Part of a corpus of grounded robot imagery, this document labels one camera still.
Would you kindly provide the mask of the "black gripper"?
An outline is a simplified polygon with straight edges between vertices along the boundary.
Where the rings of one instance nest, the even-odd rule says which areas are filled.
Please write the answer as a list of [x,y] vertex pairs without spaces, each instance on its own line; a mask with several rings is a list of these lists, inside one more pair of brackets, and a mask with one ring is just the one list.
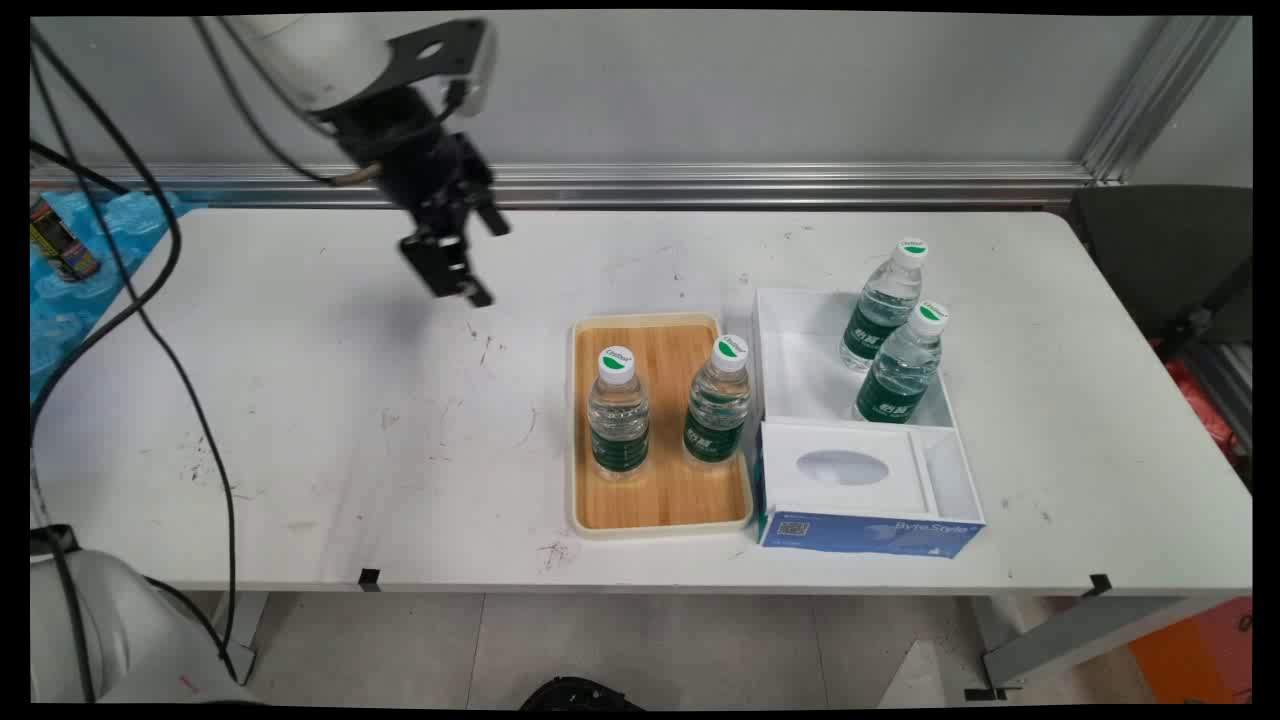
[[436,297],[489,307],[494,299],[470,264],[467,217],[476,213],[495,237],[511,225],[497,208],[485,158],[444,119],[417,90],[388,90],[330,113],[343,152],[361,167],[378,167],[374,184],[426,229],[399,241],[401,256],[421,282]]

